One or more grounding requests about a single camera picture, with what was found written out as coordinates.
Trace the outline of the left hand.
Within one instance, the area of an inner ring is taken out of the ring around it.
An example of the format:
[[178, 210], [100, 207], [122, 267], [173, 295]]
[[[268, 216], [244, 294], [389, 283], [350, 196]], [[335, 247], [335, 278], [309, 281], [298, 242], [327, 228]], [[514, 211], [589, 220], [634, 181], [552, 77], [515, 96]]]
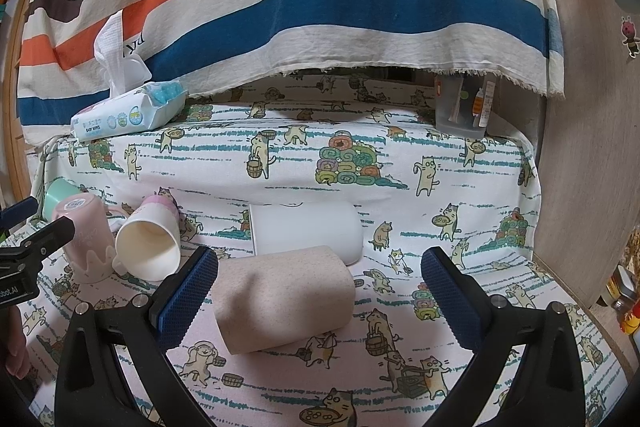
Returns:
[[13, 306], [6, 312], [6, 370], [15, 378], [23, 379], [29, 372], [30, 362], [20, 310]]

